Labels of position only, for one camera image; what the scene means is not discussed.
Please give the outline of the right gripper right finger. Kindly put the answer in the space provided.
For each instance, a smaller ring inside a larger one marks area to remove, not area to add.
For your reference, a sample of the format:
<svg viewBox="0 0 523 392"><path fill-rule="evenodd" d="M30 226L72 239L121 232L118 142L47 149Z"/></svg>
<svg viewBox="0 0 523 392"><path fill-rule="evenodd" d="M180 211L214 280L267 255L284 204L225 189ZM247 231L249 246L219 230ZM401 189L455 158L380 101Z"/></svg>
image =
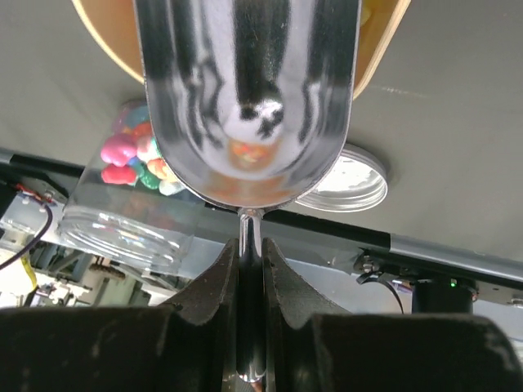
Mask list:
<svg viewBox="0 0 523 392"><path fill-rule="evenodd" d="M332 361L322 353L315 317L347 310L311 286L271 238L262 240L266 312L266 389L332 391Z"/></svg>

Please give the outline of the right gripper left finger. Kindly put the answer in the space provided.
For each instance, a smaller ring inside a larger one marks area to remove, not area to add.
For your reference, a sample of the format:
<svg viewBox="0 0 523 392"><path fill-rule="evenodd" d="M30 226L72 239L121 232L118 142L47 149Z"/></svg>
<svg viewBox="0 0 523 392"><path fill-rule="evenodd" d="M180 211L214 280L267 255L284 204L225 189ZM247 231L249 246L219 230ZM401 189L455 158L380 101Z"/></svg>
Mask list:
<svg viewBox="0 0 523 392"><path fill-rule="evenodd" d="M236 378L236 288L239 241L168 304L161 356L162 391L232 391Z"/></svg>

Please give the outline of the metal candy scoop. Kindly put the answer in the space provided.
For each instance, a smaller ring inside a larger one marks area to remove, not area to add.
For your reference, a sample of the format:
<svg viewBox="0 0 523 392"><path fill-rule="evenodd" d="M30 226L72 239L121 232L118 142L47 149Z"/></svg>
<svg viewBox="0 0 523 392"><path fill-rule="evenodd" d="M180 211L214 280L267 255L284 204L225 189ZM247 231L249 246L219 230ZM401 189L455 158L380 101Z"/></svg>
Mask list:
<svg viewBox="0 0 523 392"><path fill-rule="evenodd" d="M236 370L266 370L262 217L310 193L346 142L359 1L137 1L154 138L194 194L239 216Z"/></svg>

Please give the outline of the beige tray of jelly candies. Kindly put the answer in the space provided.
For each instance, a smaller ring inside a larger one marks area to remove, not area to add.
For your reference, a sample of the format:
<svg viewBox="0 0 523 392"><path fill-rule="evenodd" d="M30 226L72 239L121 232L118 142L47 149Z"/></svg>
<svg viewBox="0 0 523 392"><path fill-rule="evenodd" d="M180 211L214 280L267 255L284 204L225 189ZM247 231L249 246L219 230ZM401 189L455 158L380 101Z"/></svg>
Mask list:
<svg viewBox="0 0 523 392"><path fill-rule="evenodd" d="M354 97L368 86L392 40L409 1L364 1L355 72ZM144 82L132 1L74 1L89 34L105 54L140 84Z"/></svg>

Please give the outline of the clear plastic jar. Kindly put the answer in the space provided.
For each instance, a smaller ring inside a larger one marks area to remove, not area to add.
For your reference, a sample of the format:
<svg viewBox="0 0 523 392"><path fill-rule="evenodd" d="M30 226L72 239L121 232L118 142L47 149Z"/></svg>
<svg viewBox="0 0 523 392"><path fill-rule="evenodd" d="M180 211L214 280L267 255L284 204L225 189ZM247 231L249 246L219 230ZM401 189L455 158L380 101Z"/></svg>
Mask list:
<svg viewBox="0 0 523 392"><path fill-rule="evenodd" d="M130 100L80 176L58 230L72 246L174 275L202 210L160 154L146 101Z"/></svg>

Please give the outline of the silver jar lid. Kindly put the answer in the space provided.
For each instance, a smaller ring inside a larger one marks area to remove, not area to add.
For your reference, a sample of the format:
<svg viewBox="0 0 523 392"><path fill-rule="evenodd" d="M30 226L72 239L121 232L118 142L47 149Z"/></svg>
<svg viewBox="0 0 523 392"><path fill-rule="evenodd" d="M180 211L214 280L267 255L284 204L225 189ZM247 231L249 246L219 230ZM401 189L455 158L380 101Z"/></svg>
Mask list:
<svg viewBox="0 0 523 392"><path fill-rule="evenodd" d="M382 163L370 152L345 144L330 173L297 204L321 212L362 212L380 204L387 193Z"/></svg>

